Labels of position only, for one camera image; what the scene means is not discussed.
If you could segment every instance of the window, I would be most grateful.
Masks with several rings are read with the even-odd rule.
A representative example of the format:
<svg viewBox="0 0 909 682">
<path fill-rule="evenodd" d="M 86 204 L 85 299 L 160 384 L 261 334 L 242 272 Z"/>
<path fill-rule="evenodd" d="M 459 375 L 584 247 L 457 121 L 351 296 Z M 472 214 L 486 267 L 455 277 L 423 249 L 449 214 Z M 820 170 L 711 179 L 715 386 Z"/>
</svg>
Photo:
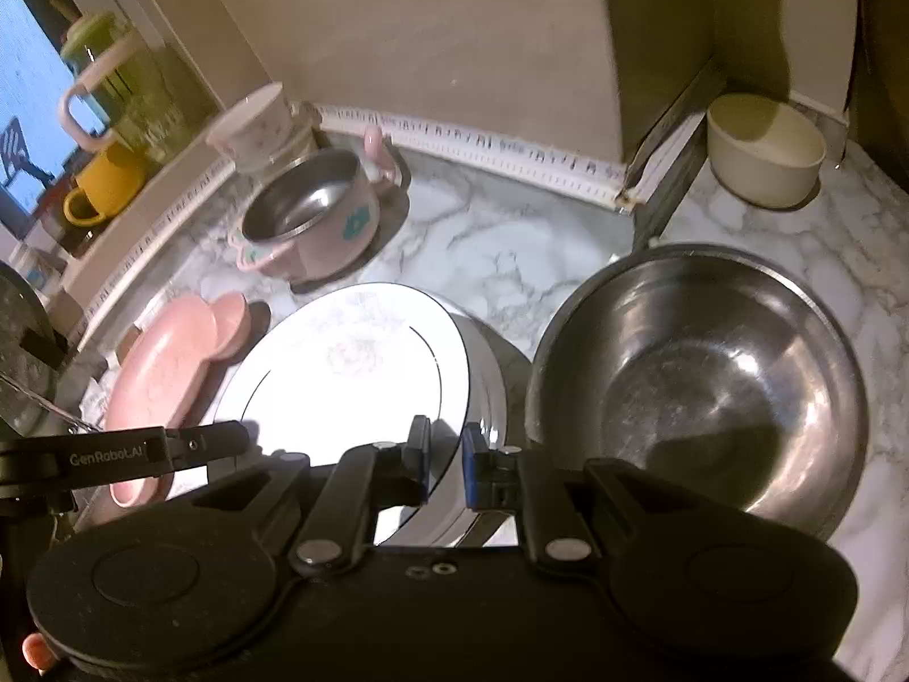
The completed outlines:
<svg viewBox="0 0 909 682">
<path fill-rule="evenodd" d="M 47 16 L 48 1 L 0 0 L 0 222 L 19 238 L 76 150 L 56 119 L 57 101 L 73 76 L 57 55 L 66 23 Z M 78 99 L 73 114 L 88 131 L 103 128 Z"/>
</svg>

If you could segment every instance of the blue sky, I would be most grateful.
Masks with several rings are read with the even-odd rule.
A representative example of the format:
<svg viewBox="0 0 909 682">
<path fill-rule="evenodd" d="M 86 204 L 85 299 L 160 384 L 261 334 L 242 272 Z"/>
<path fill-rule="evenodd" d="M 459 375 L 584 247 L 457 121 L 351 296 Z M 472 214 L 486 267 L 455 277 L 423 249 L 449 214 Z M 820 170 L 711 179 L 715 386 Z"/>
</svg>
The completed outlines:
<svg viewBox="0 0 909 682">
<path fill-rule="evenodd" d="M 57 55 L 22 0 L 0 0 L 0 131 L 17 116 L 32 163 L 57 176 L 76 142 L 60 127 L 56 104 L 73 83 L 73 75 Z M 80 100 L 73 101 L 73 115 L 88 131 L 100 120 Z M 6 176 L 0 170 L 0 181 Z M 42 193 L 41 182 L 24 172 L 8 192 L 30 213 Z"/>
</svg>

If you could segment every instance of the green lid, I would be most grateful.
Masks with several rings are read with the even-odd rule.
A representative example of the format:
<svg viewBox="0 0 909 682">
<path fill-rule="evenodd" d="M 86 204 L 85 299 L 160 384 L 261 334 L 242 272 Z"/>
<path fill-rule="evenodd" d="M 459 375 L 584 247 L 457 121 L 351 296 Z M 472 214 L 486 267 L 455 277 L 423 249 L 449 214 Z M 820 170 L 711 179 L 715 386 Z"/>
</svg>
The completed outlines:
<svg viewBox="0 0 909 682">
<path fill-rule="evenodd" d="M 92 49 L 97 56 L 114 41 L 111 31 L 115 25 L 114 13 L 83 15 L 66 32 L 66 43 L 60 49 L 60 58 L 71 61 L 83 53 L 85 48 Z"/>
</svg>

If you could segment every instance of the white edge strip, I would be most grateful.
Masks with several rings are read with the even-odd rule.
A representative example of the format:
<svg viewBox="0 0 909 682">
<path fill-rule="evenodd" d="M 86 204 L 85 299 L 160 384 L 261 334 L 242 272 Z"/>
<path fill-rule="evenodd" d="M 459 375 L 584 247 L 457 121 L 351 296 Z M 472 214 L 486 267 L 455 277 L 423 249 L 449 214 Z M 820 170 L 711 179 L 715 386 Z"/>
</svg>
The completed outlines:
<svg viewBox="0 0 909 682">
<path fill-rule="evenodd" d="M 82 331 L 77 330 L 78 350 L 82 351 L 97 332 L 98 326 L 106 319 L 124 292 L 135 282 L 139 273 L 161 250 L 180 227 L 217 190 L 233 176 L 233 161 L 218 159 L 186 190 L 174 200 L 167 210 L 153 223 L 124 258 L 115 272 L 108 276 L 103 287 L 85 307 Z"/>
<path fill-rule="evenodd" d="M 315 105 L 319 128 L 362 135 L 378 125 L 392 144 L 535 184 L 585 202 L 618 209 L 616 198 L 626 179 L 624 165 L 529 143 L 490 131 L 436 120 L 409 118 L 356 107 Z"/>
<path fill-rule="evenodd" d="M 724 73 L 711 59 L 644 139 L 629 170 L 630 174 L 634 174 L 644 162 L 640 181 L 624 193 L 629 202 L 640 204 L 653 197 L 662 177 L 682 154 L 694 131 L 706 117 L 710 103 L 723 93 L 725 86 Z"/>
</svg>

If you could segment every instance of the screw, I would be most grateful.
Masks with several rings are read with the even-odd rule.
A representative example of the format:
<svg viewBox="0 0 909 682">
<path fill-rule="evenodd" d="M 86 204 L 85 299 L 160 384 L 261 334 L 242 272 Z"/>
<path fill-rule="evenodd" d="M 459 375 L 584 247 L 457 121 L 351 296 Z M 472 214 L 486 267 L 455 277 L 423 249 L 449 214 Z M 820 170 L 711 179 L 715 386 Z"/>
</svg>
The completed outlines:
<svg viewBox="0 0 909 682">
<path fill-rule="evenodd" d="M 457 567 L 450 562 L 440 561 L 433 564 L 433 571 L 442 576 L 452 575 L 453 573 L 456 573 Z"/>
<path fill-rule="evenodd" d="M 403 575 L 410 579 L 428 579 L 429 570 L 426 567 L 407 567 Z"/>
<path fill-rule="evenodd" d="M 310 567 L 335 561 L 342 553 L 341 546 L 327 538 L 314 538 L 297 546 L 297 558 Z"/>
<path fill-rule="evenodd" d="M 547 556 L 556 561 L 583 561 L 592 551 L 580 538 L 556 538 L 547 544 Z"/>
</svg>

